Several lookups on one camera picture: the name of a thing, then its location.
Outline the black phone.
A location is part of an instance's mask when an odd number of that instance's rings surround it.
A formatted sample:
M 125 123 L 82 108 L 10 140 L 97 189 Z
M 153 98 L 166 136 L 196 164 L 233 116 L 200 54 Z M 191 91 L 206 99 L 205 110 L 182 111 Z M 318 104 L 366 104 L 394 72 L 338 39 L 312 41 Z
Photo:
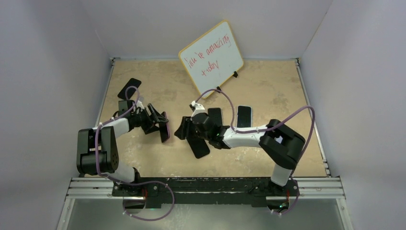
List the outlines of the black phone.
M 223 125 L 223 117 L 222 117 L 222 111 L 221 108 L 209 108 L 208 109 L 208 115 L 210 119 L 217 125 L 217 126 L 222 126 Z
M 139 88 L 141 84 L 142 82 L 140 80 L 131 78 L 117 94 L 117 97 L 122 100 L 130 99 L 136 92 L 134 87 Z
M 160 139 L 162 143 L 165 143 L 170 138 L 169 120 L 166 112 L 162 112 L 159 118 L 158 127 L 160 132 Z

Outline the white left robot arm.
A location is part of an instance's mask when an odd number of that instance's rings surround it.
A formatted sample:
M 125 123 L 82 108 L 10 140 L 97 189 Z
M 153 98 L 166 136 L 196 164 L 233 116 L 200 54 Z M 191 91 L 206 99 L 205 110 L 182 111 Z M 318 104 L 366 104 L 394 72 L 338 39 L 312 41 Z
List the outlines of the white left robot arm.
M 78 132 L 76 166 L 80 174 L 99 175 L 124 184 L 131 196 L 142 192 L 143 183 L 136 168 L 119 159 L 116 140 L 134 128 L 151 134 L 159 132 L 161 142 L 169 137 L 169 120 L 166 112 L 158 112 L 152 104 L 143 106 L 140 101 L 122 100 L 118 111 L 109 121 Z

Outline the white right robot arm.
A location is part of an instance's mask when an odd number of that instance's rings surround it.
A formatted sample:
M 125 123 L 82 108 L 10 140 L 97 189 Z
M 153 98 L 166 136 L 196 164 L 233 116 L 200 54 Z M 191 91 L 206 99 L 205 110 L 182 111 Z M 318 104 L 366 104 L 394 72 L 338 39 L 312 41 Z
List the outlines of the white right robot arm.
M 263 126 L 232 128 L 218 124 L 207 113 L 184 116 L 174 135 L 189 143 L 196 158 L 208 155 L 209 145 L 219 150 L 237 147 L 263 149 L 275 163 L 269 181 L 269 189 L 275 195 L 287 190 L 287 182 L 307 146 L 302 135 L 277 119 Z

